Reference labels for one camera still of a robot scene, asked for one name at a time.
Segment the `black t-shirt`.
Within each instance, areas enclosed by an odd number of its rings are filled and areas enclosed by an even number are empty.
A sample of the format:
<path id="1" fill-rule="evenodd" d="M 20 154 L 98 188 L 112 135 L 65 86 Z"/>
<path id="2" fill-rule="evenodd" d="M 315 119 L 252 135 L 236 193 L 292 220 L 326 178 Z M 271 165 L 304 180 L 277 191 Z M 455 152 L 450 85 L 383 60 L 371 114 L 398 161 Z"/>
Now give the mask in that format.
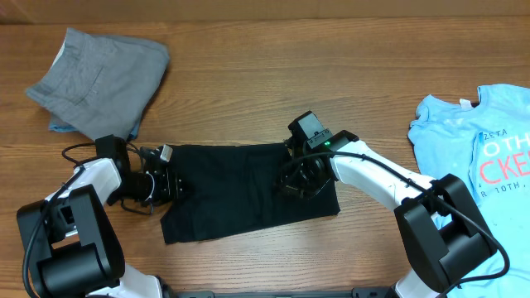
<path id="1" fill-rule="evenodd" d="M 337 215 L 340 206 L 332 181 L 310 199 L 274 190 L 288 157 L 281 143 L 175 146 L 170 168 L 182 180 L 184 194 L 161 218 L 165 243 L 211 240 Z"/>

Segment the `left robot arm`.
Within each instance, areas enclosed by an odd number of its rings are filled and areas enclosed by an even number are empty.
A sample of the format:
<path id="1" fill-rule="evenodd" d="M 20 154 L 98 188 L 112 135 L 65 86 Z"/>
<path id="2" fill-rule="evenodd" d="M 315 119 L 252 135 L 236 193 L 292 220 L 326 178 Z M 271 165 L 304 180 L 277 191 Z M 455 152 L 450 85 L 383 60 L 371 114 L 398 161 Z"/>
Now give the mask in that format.
<path id="1" fill-rule="evenodd" d="M 172 148 L 136 147 L 108 135 L 95 155 L 73 160 L 74 174 L 45 199 L 22 206 L 22 281 L 30 297 L 173 297 L 159 276 L 127 264 L 104 208 L 138 202 L 140 214 L 181 196 Z"/>

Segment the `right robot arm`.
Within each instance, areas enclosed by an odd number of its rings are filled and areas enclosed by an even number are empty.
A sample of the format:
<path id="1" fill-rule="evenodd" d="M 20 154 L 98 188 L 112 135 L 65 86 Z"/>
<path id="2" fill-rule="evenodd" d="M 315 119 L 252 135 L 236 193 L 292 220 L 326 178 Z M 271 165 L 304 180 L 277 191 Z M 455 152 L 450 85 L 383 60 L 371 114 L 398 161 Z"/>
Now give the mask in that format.
<path id="1" fill-rule="evenodd" d="M 332 133 L 308 111 L 288 126 L 291 160 L 277 188 L 313 199 L 331 181 L 363 191 L 397 221 L 410 272 L 391 297 L 443 297 L 498 250 L 465 183 L 448 174 L 420 175 L 380 156 L 348 131 Z"/>

